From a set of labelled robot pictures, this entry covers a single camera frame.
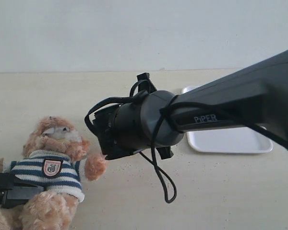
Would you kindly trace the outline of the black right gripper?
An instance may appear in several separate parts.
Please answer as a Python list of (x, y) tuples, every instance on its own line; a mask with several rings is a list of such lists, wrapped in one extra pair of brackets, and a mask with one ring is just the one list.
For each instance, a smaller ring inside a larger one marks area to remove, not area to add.
[[(137, 75), (138, 91), (156, 92), (157, 89), (150, 80), (148, 72)], [(140, 153), (144, 149), (125, 148), (116, 143), (113, 129), (111, 127), (113, 117), (118, 107), (106, 107), (94, 113), (92, 124), (95, 128), (94, 135), (97, 137), (102, 154), (106, 160), (116, 160)], [(162, 160), (174, 156), (171, 146), (158, 146), (157, 152)]]

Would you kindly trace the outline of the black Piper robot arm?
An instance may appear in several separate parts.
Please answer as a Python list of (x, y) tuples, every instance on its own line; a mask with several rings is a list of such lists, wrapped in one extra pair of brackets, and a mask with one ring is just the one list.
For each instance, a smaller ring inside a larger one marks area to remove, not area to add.
[(288, 50), (180, 95), (140, 74), (128, 97), (100, 101), (84, 121), (108, 160), (150, 149), (161, 183), (169, 176), (156, 156), (171, 158), (189, 131), (245, 126), (288, 151)]

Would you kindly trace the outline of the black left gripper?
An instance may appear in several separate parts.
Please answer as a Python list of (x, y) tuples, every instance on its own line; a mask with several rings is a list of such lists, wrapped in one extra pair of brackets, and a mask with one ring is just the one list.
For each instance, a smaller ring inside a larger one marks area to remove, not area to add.
[(24, 205), (35, 195), (44, 192), (44, 190), (44, 187), (25, 182), (14, 174), (0, 174), (0, 205), (3, 208)]

